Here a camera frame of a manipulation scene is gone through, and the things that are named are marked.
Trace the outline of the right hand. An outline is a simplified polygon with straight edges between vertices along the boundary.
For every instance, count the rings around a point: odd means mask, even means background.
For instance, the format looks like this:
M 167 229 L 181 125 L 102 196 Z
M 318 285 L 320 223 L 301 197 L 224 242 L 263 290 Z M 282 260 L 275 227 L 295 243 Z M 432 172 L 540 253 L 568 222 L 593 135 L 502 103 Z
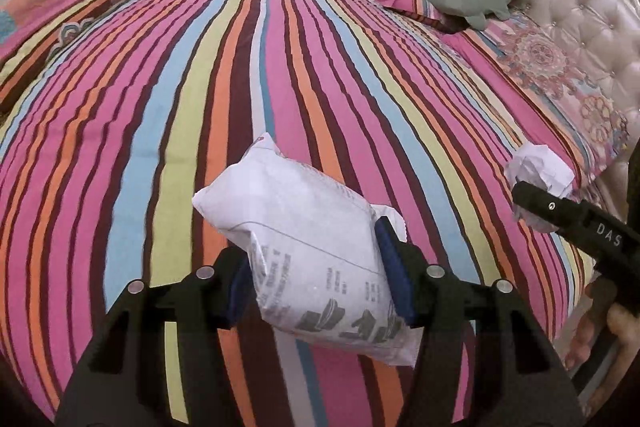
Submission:
M 606 326 L 620 345 L 608 373 L 586 402 L 584 411 L 588 419 L 612 397 L 639 351 L 639 319 L 619 303 L 614 303 L 615 293 L 614 284 L 604 277 L 598 277 L 587 286 L 586 295 L 592 300 L 591 308 L 580 318 L 565 357 L 567 369 L 588 361 L 596 326 L 603 317 L 606 318 Z

